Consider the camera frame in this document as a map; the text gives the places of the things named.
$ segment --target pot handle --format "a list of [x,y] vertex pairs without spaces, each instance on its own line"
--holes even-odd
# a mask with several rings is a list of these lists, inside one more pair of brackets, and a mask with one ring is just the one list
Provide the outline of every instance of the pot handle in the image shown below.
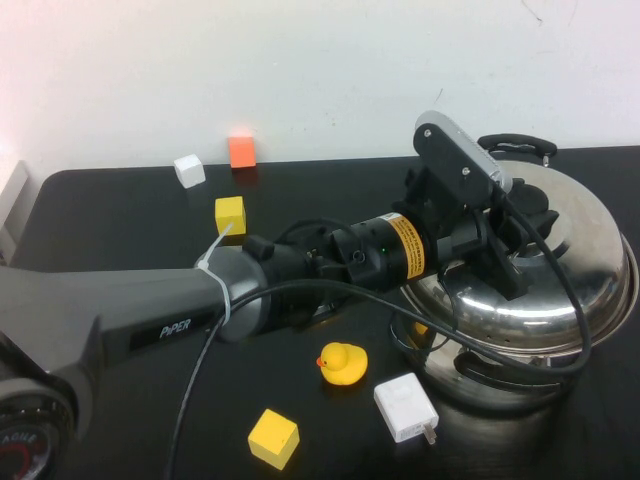
[[552,393],[562,387],[562,383],[541,383],[539,379],[512,368],[487,363],[473,352],[461,353],[455,358],[453,365],[460,375],[499,390]]
[[485,135],[478,139],[478,145],[488,152],[533,153],[540,158],[553,157],[558,152],[555,143],[519,133],[498,133]]

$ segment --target orange cube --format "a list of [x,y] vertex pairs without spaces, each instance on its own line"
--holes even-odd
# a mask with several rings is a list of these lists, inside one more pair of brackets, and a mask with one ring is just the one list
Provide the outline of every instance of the orange cube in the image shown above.
[[256,166],[256,153],[251,137],[229,137],[229,155],[231,168]]

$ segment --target yellow rubber duck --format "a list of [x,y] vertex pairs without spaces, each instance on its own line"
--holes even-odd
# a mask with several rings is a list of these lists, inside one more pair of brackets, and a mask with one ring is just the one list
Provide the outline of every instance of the yellow rubber duck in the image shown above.
[[367,371],[367,352],[355,345],[332,342],[322,349],[316,364],[327,382],[352,385]]

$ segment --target black table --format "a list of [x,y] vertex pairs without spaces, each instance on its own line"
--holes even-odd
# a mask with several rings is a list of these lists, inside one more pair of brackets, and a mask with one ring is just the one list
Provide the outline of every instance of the black table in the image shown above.
[[[636,252],[639,156],[640,147],[563,150],[552,164],[604,201]],[[208,166],[208,181],[190,191],[173,168],[62,172],[43,186],[12,265],[48,272],[190,267],[217,234],[215,197],[243,195],[249,230],[274,237],[301,218],[356,222],[387,212],[415,162],[266,164],[234,175]],[[637,314],[595,350],[568,399],[546,411],[486,418],[427,385],[441,415],[434,448],[422,438],[396,445],[373,402],[375,385],[409,371],[390,345],[388,319],[362,304],[302,333],[216,344],[186,418],[178,478],[640,478]],[[106,372],[91,429],[70,448],[59,478],[159,478],[202,340],[192,335]],[[330,341],[369,353],[357,388],[323,383],[315,358]],[[283,472],[247,445],[265,408],[299,426],[300,445]]]

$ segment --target white zip tie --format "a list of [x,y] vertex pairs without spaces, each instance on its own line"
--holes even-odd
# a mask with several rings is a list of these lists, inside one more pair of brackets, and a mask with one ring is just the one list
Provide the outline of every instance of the white zip tie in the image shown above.
[[227,284],[224,283],[224,280],[222,280],[219,276],[217,276],[215,273],[209,270],[209,258],[213,253],[213,249],[220,244],[224,236],[229,232],[229,230],[231,230],[231,227],[233,227],[233,223],[230,223],[229,225],[227,225],[227,228],[224,229],[224,231],[218,236],[218,238],[216,238],[216,241],[213,242],[213,244],[209,247],[209,250],[207,250],[207,253],[204,254],[204,257],[202,257],[202,260],[200,260],[196,264],[196,268],[202,270],[204,273],[209,275],[211,278],[213,278],[216,282],[220,284],[220,287],[222,287],[222,295],[224,296],[224,321],[222,322],[221,326],[223,327],[227,324],[227,322],[231,318],[231,298],[229,296],[229,289],[227,288]]

